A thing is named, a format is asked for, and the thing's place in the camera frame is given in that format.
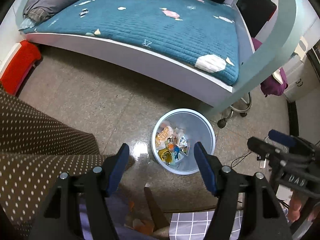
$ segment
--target polka dot fabric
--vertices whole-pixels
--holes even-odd
[[[22,236],[60,173],[81,175],[102,165],[92,134],[57,121],[1,89],[0,204]],[[129,159],[126,169],[133,164]]]

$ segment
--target mattress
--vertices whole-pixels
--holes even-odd
[[[79,0],[24,33],[112,39],[166,55],[233,85],[239,70],[234,14],[229,5],[210,0]]]

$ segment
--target metal bolt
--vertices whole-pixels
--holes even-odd
[[[257,177],[258,179],[263,179],[263,178],[264,178],[264,175],[263,175],[263,173],[261,173],[261,172],[257,172],[257,173],[256,173],[256,177]]]
[[[66,173],[66,172],[63,172],[63,173],[60,174],[60,178],[61,179],[66,179],[68,176],[69,176],[69,174]]]
[[[102,171],[102,168],[100,167],[100,166],[95,166],[94,168],[93,168],[93,172],[94,173],[100,173]]]
[[[222,166],[222,171],[225,173],[229,173],[231,171],[231,168],[229,166]]]
[[[286,161],[284,161],[284,160],[281,160],[281,161],[280,161],[280,165],[281,165],[282,167],[284,167],[284,166],[286,166],[286,165],[287,165],[287,162],[286,162]]]

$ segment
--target bed post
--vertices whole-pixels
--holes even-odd
[[[278,10],[275,26],[267,40],[243,65],[239,66],[239,77],[230,97],[214,108],[201,105],[200,111],[206,117],[222,112],[288,61],[302,35],[304,18],[302,1],[279,0]]]

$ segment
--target trash can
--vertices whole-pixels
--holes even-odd
[[[156,135],[163,122],[169,123],[173,129],[182,129],[186,139],[190,141],[188,156],[169,166],[161,160],[158,150],[156,150]],[[202,143],[208,154],[213,155],[216,141],[209,121],[194,110],[176,109],[162,116],[154,127],[151,138],[152,152],[159,164],[166,170],[175,174],[189,175],[199,171],[193,152],[194,145],[198,141]]]

